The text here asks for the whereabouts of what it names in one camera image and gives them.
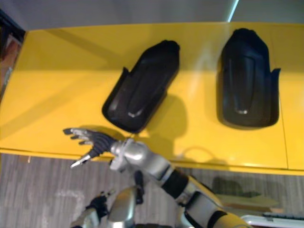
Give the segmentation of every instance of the black joint segment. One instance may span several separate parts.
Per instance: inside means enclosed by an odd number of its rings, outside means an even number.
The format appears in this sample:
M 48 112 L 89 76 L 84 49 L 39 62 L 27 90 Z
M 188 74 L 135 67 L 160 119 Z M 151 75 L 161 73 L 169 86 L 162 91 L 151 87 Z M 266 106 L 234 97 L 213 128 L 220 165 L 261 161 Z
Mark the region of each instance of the black joint segment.
M 219 218 L 224 215 L 227 215 L 227 213 L 220 211 L 220 210 L 217 210 L 216 212 L 214 212 L 208 222 L 207 228 L 213 228 L 215 223 L 219 220 Z
M 173 198 L 178 198 L 188 184 L 188 176 L 178 170 L 174 170 L 171 176 L 163 184 L 162 189 Z
M 72 134 L 71 128 L 66 128 L 62 130 L 64 134 Z
M 186 211 L 184 213 L 185 218 L 188 220 L 188 222 L 194 227 L 194 228 L 204 228 L 199 223 L 197 223 Z

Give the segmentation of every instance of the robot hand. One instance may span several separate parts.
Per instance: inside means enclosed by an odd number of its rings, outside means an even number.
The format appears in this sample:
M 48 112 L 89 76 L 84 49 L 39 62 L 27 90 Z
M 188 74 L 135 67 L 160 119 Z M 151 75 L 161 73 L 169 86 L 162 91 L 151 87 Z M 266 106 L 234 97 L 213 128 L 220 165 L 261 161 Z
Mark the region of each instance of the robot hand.
M 63 130 L 64 134 L 74 136 L 71 139 L 81 139 L 79 145 L 92 145 L 92 149 L 82 156 L 79 160 L 71 165 L 71 168 L 85 163 L 86 161 L 103 154 L 105 151 L 110 151 L 116 139 L 111 136 L 98 132 L 92 131 L 85 128 L 66 128 Z
M 79 132 L 79 129 L 76 129 L 72 133 L 87 137 L 87 133 L 90 132 L 85 129 Z M 94 145 L 103 137 L 96 138 L 97 141 L 93 142 Z M 97 150 L 97 153 L 101 154 L 103 151 L 109 150 L 115 156 L 110 164 L 110 169 L 122 171 L 127 166 L 132 166 L 142 171 L 171 195 L 178 205 L 184 207 L 183 215 L 192 227 L 250 228 L 241 218 L 226 212 L 220 200 L 208 187 L 178 171 L 167 159 L 150 151 L 144 143 L 135 142 L 133 139 L 126 139 L 122 142 L 116 141 L 108 135 L 106 137 L 111 140 L 106 144 L 107 147 L 102 147 L 101 150 Z

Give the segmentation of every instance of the black fabric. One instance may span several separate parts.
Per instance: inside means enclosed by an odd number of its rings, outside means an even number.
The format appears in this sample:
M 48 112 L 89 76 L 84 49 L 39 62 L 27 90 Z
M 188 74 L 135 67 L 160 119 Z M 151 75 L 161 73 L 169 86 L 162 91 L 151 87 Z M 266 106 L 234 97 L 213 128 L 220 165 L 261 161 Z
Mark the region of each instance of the black fabric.
M 184 173 L 174 170 L 162 188 L 173 198 L 178 198 L 188 184 L 188 176 Z

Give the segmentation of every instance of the metal part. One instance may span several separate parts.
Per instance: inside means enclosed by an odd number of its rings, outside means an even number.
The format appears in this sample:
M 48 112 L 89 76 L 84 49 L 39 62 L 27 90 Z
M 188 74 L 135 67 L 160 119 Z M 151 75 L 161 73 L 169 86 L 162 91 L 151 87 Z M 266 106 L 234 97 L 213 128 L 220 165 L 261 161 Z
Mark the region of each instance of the metal part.
M 87 153 L 84 156 L 82 156 L 80 159 L 78 159 L 76 162 L 74 162 L 73 164 L 71 164 L 70 168 L 74 168 L 78 165 L 82 165 L 84 164 L 86 161 L 90 160 L 91 156 Z
M 185 208 L 179 207 L 175 228 L 194 228 L 185 217 Z
M 184 189 L 184 192 L 175 201 L 178 204 L 185 206 L 192 198 L 193 194 L 197 191 L 209 198 L 218 207 L 222 207 L 222 204 L 217 196 L 191 176 L 189 176 L 189 181 Z
M 111 153 L 116 155 L 110 165 L 111 170 L 122 170 L 129 164 L 148 174 L 158 185 L 162 185 L 174 169 L 168 160 L 133 139 L 127 139 L 124 143 L 116 142 L 111 147 Z
M 136 187 L 123 190 L 116 197 L 108 215 L 107 228 L 131 228 L 134 226 Z
M 86 209 L 81 216 L 71 223 L 71 228 L 93 228 L 99 225 L 99 218 L 94 208 Z

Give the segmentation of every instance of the robot forearm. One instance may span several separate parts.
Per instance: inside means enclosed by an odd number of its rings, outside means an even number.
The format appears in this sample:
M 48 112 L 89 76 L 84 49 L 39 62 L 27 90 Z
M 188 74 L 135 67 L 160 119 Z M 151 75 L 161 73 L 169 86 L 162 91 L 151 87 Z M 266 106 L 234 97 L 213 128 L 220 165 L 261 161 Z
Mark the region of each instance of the robot forearm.
M 133 139 L 117 141 L 111 153 L 116 156 L 110 165 L 112 170 L 122 171 L 128 165 L 140 169 L 185 207 L 185 217 L 194 227 L 250 227 L 241 218 L 225 212 L 220 200 L 206 186 L 175 169 L 145 144 Z

